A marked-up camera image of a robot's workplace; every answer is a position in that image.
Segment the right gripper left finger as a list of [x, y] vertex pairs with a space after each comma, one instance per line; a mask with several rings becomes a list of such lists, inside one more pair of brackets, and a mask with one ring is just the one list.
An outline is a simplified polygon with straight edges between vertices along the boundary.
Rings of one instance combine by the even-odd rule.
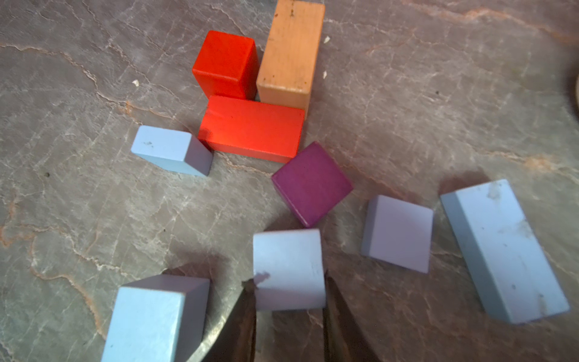
[[206, 361], [252, 362], [256, 351], [256, 284], [242, 283], [243, 290], [216, 341], [204, 356]]

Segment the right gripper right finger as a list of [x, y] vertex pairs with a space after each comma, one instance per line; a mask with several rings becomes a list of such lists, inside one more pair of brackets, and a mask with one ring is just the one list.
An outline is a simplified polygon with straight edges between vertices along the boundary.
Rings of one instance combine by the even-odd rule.
[[323, 309], [325, 361], [380, 361], [355, 321], [335, 280], [324, 275], [327, 304]]

